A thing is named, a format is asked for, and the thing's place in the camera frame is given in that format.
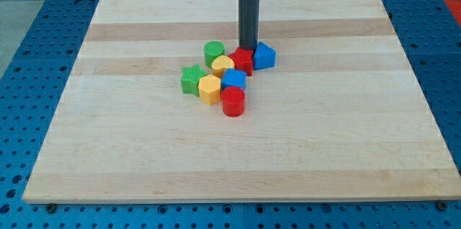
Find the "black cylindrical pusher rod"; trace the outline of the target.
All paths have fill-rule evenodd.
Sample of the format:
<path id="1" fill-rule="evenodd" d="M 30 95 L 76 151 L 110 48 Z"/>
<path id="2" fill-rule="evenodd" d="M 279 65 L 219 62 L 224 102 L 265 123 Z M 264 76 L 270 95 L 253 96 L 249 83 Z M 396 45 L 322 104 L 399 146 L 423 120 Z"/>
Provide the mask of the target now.
<path id="1" fill-rule="evenodd" d="M 255 50 L 259 32 L 259 0 L 238 0 L 238 39 L 244 50 Z"/>

